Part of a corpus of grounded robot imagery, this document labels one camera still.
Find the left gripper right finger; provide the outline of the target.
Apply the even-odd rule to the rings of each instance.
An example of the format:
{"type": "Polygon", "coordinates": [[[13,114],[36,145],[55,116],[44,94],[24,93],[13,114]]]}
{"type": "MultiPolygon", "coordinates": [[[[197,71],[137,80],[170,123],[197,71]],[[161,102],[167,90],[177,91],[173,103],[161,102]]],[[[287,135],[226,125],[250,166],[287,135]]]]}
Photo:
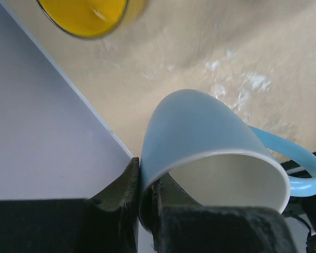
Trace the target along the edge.
{"type": "Polygon", "coordinates": [[[284,219],[269,208],[202,206],[167,174],[152,187],[157,252],[296,252],[284,219]]]}

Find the yellow mug black handle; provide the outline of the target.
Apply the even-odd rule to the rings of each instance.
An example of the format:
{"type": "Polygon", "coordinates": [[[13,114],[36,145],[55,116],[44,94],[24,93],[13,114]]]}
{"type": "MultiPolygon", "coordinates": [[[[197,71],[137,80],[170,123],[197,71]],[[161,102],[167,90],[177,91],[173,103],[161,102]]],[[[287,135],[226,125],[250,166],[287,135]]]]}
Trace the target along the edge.
{"type": "Polygon", "coordinates": [[[65,33],[84,39],[105,37],[143,13],[147,1],[38,1],[43,13],[65,33]]]}

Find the light blue mug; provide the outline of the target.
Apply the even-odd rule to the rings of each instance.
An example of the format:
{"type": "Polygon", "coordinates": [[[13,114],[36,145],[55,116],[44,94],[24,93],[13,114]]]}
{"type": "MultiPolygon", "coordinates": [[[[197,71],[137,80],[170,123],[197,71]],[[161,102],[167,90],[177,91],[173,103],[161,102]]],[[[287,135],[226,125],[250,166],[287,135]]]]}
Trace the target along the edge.
{"type": "Polygon", "coordinates": [[[204,206],[282,213],[291,197],[316,195],[313,153],[248,126],[224,103],[197,90],[175,91],[158,104],[140,165],[139,219],[146,230],[151,187],[167,174],[204,206]]]}

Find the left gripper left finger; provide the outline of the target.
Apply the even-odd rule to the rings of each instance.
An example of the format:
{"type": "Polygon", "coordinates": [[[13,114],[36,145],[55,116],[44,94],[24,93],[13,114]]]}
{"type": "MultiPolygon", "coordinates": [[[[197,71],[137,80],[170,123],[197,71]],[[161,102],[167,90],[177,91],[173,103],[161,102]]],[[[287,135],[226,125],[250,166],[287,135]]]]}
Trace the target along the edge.
{"type": "Polygon", "coordinates": [[[137,252],[139,159],[89,199],[0,200],[0,252],[137,252]]]}

